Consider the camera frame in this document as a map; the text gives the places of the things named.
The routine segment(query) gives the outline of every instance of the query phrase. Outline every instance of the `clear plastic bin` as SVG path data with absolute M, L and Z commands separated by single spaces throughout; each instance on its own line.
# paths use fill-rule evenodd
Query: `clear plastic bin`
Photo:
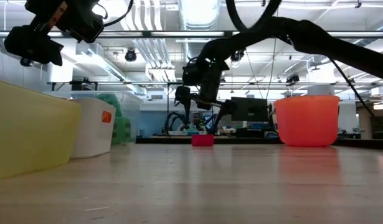
M 44 93 L 65 99 L 90 97 L 107 102 L 117 109 L 112 144 L 123 145 L 136 142 L 140 104 L 143 100 L 134 94 L 126 91 L 48 91 Z

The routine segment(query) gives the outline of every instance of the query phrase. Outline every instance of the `ceiling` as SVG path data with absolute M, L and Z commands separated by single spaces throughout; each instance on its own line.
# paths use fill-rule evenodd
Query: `ceiling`
M 206 1 L 208 0 L 193 0 L 195 5 L 204 4 Z M 24 1 L 8 2 L 9 3 L 6 1 L 0 1 L 0 30 L 9 30 L 14 26 L 30 23 L 33 15 L 24 9 Z M 110 15 L 110 19 L 119 16 L 126 10 L 124 0 L 101 0 L 100 3 L 106 7 Z M 236 3 L 240 17 L 247 26 L 252 25 L 264 10 L 264 7 L 261 6 L 261 1 L 243 0 L 236 1 Z M 357 1 L 348 0 L 284 0 L 278 11 L 278 16 L 289 17 L 297 20 L 307 19 L 317 23 L 325 30 L 364 31 L 377 30 L 383 26 L 383 0 L 362 0 L 362 7 L 359 9 L 354 8 L 356 4 Z M 142 0 L 142 22 L 145 19 L 144 5 L 145 2 Z M 133 7 L 132 18 L 133 20 L 136 19 L 135 7 Z M 177 1 L 161 1 L 161 25 L 164 30 L 182 29 Z M 120 24 L 116 24 L 115 26 L 109 28 L 110 29 L 106 29 L 105 31 L 123 30 Z M 235 30 L 227 13 L 224 0 L 220 3 L 216 29 Z M 182 75 L 182 67 L 186 64 L 184 39 L 166 39 L 165 41 L 171 63 L 174 65 L 176 70 L 176 78 L 180 79 Z M 355 42 L 357 39 L 348 39 L 347 41 Z M 127 49 L 136 47 L 132 39 L 98 39 L 97 42 L 104 49 L 105 60 L 109 60 L 113 66 L 121 70 L 121 72 L 126 75 L 127 80 L 137 82 L 150 81 L 145 75 L 146 61 L 138 49 L 136 49 L 138 57 L 135 62 L 127 62 L 124 59 Z M 377 40 L 366 47 L 383 53 L 383 39 Z M 301 82 L 308 82 L 309 80 L 306 76 L 306 74 L 308 74 L 308 69 L 306 67 L 307 60 L 311 62 L 312 56 L 299 53 L 295 51 L 292 46 L 283 43 L 280 40 L 267 39 L 258 44 L 249 46 L 247 48 L 246 56 L 241 60 L 239 67 L 232 68 L 230 61 L 228 61 L 231 69 L 229 71 L 225 71 L 224 77 L 227 82 L 254 82 L 255 80 L 259 82 L 284 82 L 288 75 L 297 73 L 300 76 Z M 109 76 L 106 71 L 95 68 L 95 65 L 92 65 L 91 62 L 80 60 L 74 63 L 79 65 L 76 67 L 78 70 L 87 69 L 87 73 L 83 72 L 82 74 L 87 74 L 91 80 L 96 79 L 98 81 L 112 81 L 109 80 Z M 361 74 L 361 71 L 349 68 L 347 65 L 342 64 L 341 68 L 344 69 L 346 75 L 350 77 L 360 74 L 359 76 L 356 76 L 357 82 L 368 83 L 380 81 L 377 77 Z M 334 75 L 323 75 L 329 75 L 329 78 L 332 78 L 337 82 L 343 82 L 342 77 L 337 71 L 334 71 Z M 245 89 L 245 86 L 242 85 L 231 87 L 235 89 Z M 340 90 L 347 89 L 346 86 L 336 88 L 339 88 Z M 361 89 L 370 89 L 370 87 L 365 86 Z

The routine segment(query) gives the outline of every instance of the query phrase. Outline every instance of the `yellow bin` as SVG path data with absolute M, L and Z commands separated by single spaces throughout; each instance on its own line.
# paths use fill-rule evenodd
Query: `yellow bin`
M 0 81 L 0 179 L 68 162 L 77 103 Z

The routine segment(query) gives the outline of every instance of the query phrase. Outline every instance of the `table surface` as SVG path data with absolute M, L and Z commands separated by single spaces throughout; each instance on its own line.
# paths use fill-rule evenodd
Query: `table surface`
M 0 223 L 383 223 L 383 151 L 116 147 L 0 180 Z

